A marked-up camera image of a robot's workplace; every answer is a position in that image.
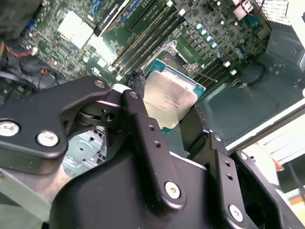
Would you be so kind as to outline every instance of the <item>silver screw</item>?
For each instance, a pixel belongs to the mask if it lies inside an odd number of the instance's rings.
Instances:
[[[237,206],[231,204],[229,206],[229,211],[237,222],[241,223],[243,221],[244,218],[243,218],[242,212],[238,209]]]
[[[244,153],[240,153],[240,156],[242,157],[243,160],[247,160],[248,159],[246,154],[244,154]]]
[[[165,183],[165,191],[173,199],[178,199],[180,197],[180,189],[171,181]]]
[[[96,80],[96,81],[94,81],[94,83],[95,83],[96,86],[98,86],[100,88],[105,88],[104,83],[100,80]]]
[[[51,131],[43,131],[37,135],[37,142],[46,147],[55,146],[59,139],[57,135]]]
[[[0,136],[11,137],[19,132],[20,128],[11,121],[0,122]]]
[[[139,98],[136,92],[129,92],[129,94],[135,99]]]
[[[217,141],[221,142],[221,138],[217,134],[215,134],[215,138],[216,138]]]

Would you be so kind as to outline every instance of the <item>green circuit board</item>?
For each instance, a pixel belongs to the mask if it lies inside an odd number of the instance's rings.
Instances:
[[[93,74],[110,85],[121,78],[124,83],[133,69],[146,71],[160,59],[211,88],[230,77],[229,70],[239,71],[264,52],[268,42],[263,18],[237,20],[232,0],[219,5],[213,0],[101,0],[95,13],[91,0],[45,2],[24,45],[37,47],[40,58],[67,80]],[[173,42],[174,55],[168,50]],[[230,68],[219,71],[225,61]],[[216,80],[207,82],[209,77]]]

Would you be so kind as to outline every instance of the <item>red wire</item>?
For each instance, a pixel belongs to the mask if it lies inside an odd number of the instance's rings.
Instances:
[[[16,53],[16,52],[12,51],[7,45],[5,45],[5,47],[10,54],[12,54],[13,56],[16,56],[16,57],[28,56],[28,55],[32,54],[32,50],[30,50],[28,52]]]
[[[258,14],[262,11],[262,8],[263,8],[263,5],[265,3],[265,0],[262,1],[262,4],[260,6],[260,8],[258,9],[258,12],[256,14],[251,14],[251,13],[248,13],[246,11],[246,9],[244,8],[243,4],[242,4],[242,0],[239,0],[239,4],[242,6],[242,9],[245,11],[245,13],[248,15],[248,16],[251,16],[251,17],[257,17]]]
[[[45,74],[47,74],[47,73],[48,73],[48,70],[46,70],[46,69],[42,69],[42,70],[40,71],[40,73],[41,73],[42,75],[45,75]]]

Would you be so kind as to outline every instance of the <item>ram slot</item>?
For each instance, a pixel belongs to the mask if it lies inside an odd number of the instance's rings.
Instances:
[[[132,31],[132,29],[134,27],[137,26],[137,24],[139,23],[139,21],[142,20],[142,18],[146,15],[146,13],[152,8],[152,6],[154,5],[154,3],[156,2],[156,0],[151,0],[146,6],[145,8],[141,11],[141,13],[136,17],[136,19],[133,20],[133,22],[128,26],[128,29],[130,31]]]
[[[147,61],[147,58],[155,51],[167,38],[168,36],[182,23],[183,18],[175,18],[175,20],[167,27],[165,30],[163,30],[163,33],[154,40],[150,46],[145,49],[138,58],[131,63],[128,68],[124,71],[124,74],[130,73],[133,69],[139,68],[142,66],[143,63]]]
[[[213,87],[217,82],[221,81],[228,75],[228,70],[223,66],[223,63],[216,59],[207,68],[203,69],[200,74],[195,76],[193,79],[204,86],[206,89]]]
[[[162,32],[164,32],[165,29],[170,27],[170,25],[175,21],[176,13],[173,12],[171,15],[169,15],[168,20],[163,21],[157,28],[157,31],[154,31],[150,37],[147,37],[140,45],[136,48],[136,50],[131,54],[127,62],[124,62],[121,64],[121,68],[124,69],[125,66],[128,66],[129,63],[133,62],[134,60],[137,60],[139,58],[139,55],[145,51],[145,49],[153,42],[155,41]]]
[[[129,45],[125,51],[118,56],[118,58],[113,62],[112,66],[116,66],[118,64],[121,64],[124,60],[130,57],[136,50],[137,47],[143,42],[143,39],[147,39],[150,37],[150,35],[153,34],[154,29],[157,28],[160,24],[163,23],[164,18],[168,17],[173,13],[173,9],[165,6],[162,10],[162,12],[159,14],[159,16],[153,20],[136,38],[136,40]]]

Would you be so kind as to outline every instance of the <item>black metal bracket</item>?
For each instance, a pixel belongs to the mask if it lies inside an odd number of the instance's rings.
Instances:
[[[190,153],[189,158],[206,166],[210,173],[209,199],[211,196],[217,199],[216,204],[213,201],[210,204],[212,206],[210,217],[211,220],[217,219],[214,222],[217,228],[255,229],[260,223],[264,223],[265,228],[301,227],[295,214],[262,175],[255,163],[250,158],[243,160],[241,151],[231,155],[226,151],[221,137],[209,130],[199,107],[194,106],[189,111],[180,122],[180,130],[183,146]],[[259,195],[256,200],[262,207],[258,211],[265,214],[260,216],[263,222],[257,221],[256,215],[249,210],[248,199],[254,198],[245,196],[248,190],[254,192],[253,196]]]
[[[34,174],[53,172],[67,151],[67,135],[102,125],[116,133],[113,155],[122,144],[134,144],[154,212],[172,217],[186,204],[186,192],[158,123],[148,117],[142,98],[132,90],[111,93],[105,82],[84,77],[1,106],[1,120],[13,121],[20,131],[0,137],[0,167]],[[39,144],[37,136],[42,131],[54,133],[58,143],[49,147]]]
[[[242,151],[235,151],[231,157],[238,167],[238,176],[252,199],[260,199],[265,228],[302,228],[299,219],[264,177],[254,161]]]
[[[0,167],[22,172],[47,174],[55,171],[68,149],[67,134],[80,108],[105,98],[110,88],[96,77],[83,77],[41,93],[0,106],[0,121],[11,121],[19,131],[0,135]],[[37,142],[43,131],[54,133],[59,141],[53,147]]]

